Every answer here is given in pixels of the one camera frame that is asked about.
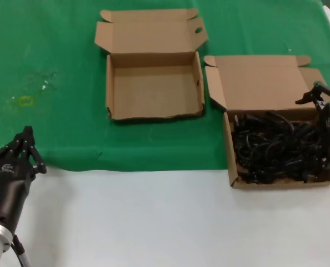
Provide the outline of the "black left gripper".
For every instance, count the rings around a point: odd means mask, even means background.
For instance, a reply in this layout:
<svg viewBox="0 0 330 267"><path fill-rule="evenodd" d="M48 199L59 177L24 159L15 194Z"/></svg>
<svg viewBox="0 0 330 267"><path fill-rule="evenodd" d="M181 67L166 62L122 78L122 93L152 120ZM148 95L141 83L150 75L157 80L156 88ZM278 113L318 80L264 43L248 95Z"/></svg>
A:
<svg viewBox="0 0 330 267"><path fill-rule="evenodd" d="M36 163L34 168L28 161L30 157ZM32 126L25 126L0 148L0 225L11 234L16 231L35 175L46 173L46 164L35 147Z"/></svg>

